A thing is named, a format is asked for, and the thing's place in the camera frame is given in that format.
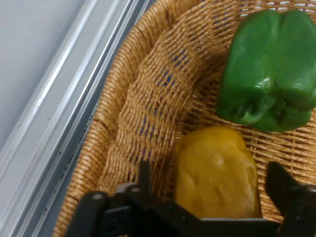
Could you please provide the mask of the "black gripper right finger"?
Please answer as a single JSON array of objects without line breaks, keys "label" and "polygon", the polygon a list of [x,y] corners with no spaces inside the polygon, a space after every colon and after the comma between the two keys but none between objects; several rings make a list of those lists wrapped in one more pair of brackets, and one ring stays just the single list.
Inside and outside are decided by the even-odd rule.
[{"label": "black gripper right finger", "polygon": [[283,216],[278,237],[316,235],[316,187],[297,181],[278,162],[267,166],[265,190]]}]

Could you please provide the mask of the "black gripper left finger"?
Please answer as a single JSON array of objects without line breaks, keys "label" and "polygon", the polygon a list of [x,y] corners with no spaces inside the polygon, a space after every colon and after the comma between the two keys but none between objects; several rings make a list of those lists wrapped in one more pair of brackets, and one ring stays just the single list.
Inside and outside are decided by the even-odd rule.
[{"label": "black gripper left finger", "polygon": [[139,180],[112,197],[101,191],[85,194],[66,231],[68,237],[171,237],[173,229],[154,213],[150,166],[142,161]]}]

